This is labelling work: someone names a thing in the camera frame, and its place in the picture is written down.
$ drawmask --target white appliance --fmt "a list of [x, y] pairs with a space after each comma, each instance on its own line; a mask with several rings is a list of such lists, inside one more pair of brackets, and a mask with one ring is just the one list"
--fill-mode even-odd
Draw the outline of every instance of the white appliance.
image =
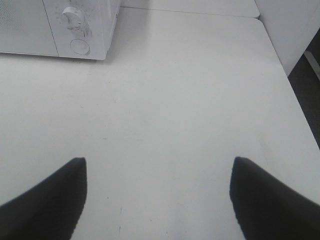
[[0, 52], [104, 60], [121, 0], [0, 0]]

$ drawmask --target dark floor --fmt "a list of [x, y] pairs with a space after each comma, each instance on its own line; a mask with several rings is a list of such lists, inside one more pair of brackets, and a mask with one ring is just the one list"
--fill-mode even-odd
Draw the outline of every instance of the dark floor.
[[[320, 63], [320, 31], [308, 49]], [[320, 147], [320, 80], [303, 55], [289, 75], [289, 81]]]

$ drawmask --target microwave knob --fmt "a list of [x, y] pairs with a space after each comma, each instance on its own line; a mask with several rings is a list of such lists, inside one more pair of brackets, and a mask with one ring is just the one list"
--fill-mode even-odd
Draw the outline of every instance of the microwave knob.
[[87, 20], [84, 12], [74, 6], [66, 7], [61, 14], [62, 21], [71, 31], [77, 31], [87, 25]]

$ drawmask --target microwave door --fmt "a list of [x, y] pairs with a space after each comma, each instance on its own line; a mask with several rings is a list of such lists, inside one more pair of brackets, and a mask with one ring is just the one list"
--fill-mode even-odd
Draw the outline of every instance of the microwave door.
[[0, 0], [0, 52], [58, 56], [43, 0]]

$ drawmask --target table surface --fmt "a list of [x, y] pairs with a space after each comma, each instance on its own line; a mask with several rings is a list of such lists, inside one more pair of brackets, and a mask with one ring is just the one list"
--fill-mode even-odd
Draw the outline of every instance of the table surface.
[[124, 7], [258, 18], [255, 0], [122, 0]]
[[73, 157], [73, 240], [243, 240], [233, 160], [320, 203], [320, 151], [263, 24], [121, 8], [105, 61], [0, 55], [0, 204]]

